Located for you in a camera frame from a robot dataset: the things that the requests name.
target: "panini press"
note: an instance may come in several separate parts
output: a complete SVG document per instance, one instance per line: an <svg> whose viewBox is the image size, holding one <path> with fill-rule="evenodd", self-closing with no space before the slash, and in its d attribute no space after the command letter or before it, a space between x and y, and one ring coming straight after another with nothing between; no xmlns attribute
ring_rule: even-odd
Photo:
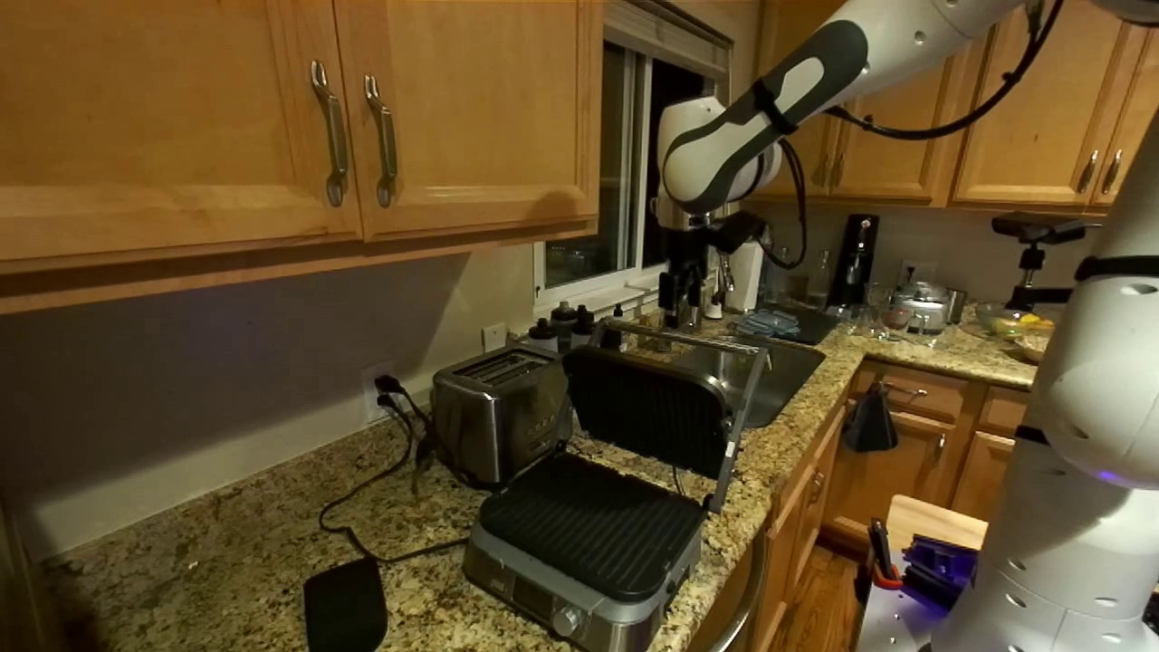
<svg viewBox="0 0 1159 652"><path fill-rule="evenodd" d="M746 398L753 395L761 377L753 348L663 337L677 348L692 340L721 348L717 355L750 355ZM699 558L699 522L728 493L746 406L735 413L703 373L594 344L569 351L565 373L590 438L717 478L714 493L695 503L558 453L482 503L464 572L580 648L648 648Z"/></svg>

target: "granite countertop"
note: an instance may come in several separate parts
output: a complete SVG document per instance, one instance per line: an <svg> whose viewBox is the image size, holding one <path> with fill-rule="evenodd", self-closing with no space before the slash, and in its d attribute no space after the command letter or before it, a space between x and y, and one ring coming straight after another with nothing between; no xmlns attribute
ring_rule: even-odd
<svg viewBox="0 0 1159 652"><path fill-rule="evenodd" d="M1032 380L1032 366L971 330L931 340L840 326L819 348L826 362L786 413L746 435L728 500L706 522L699 565L681 583L652 648L674 652L692 641L866 355L1018 388ZM304 580L359 558L344 536L319 532L315 514L402 449L398 427L369 427L47 561L47 583L76 648L304 648ZM583 442L580 453L666 478L623 449ZM482 500L485 493L464 489L438 464L406 467L337 507L330 522L351 525L366 547L395 558L467 536ZM380 648L569 648L471 587L460 554L449 547L384 569L391 623Z"/></svg>

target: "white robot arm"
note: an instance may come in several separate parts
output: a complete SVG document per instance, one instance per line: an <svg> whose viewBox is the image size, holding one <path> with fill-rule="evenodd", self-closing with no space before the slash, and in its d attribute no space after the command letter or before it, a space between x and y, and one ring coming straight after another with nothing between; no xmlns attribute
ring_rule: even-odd
<svg viewBox="0 0 1159 652"><path fill-rule="evenodd" d="M1097 0L1159 25L1155 0ZM800 120L960 51L1018 0L851 0L746 98L663 116L663 221L710 217L775 174ZM1159 652L1159 120L1032 384L1003 507L934 652Z"/></svg>

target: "window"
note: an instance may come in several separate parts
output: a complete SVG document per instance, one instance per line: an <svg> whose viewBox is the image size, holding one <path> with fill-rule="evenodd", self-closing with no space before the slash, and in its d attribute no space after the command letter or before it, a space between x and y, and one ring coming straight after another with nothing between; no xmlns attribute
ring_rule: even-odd
<svg viewBox="0 0 1159 652"><path fill-rule="evenodd" d="M540 315L558 301L605 304L656 290L666 264L666 235L648 217L659 188L652 130L666 105L724 91L728 40L659 7L608 7L598 235L540 246Z"/></svg>

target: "toaster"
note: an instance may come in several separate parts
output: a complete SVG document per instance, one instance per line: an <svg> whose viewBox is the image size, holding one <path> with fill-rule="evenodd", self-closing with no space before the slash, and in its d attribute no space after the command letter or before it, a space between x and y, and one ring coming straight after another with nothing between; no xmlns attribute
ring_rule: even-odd
<svg viewBox="0 0 1159 652"><path fill-rule="evenodd" d="M438 460L467 485L507 485L572 431L569 377L551 351L500 348L435 373Z"/></svg>

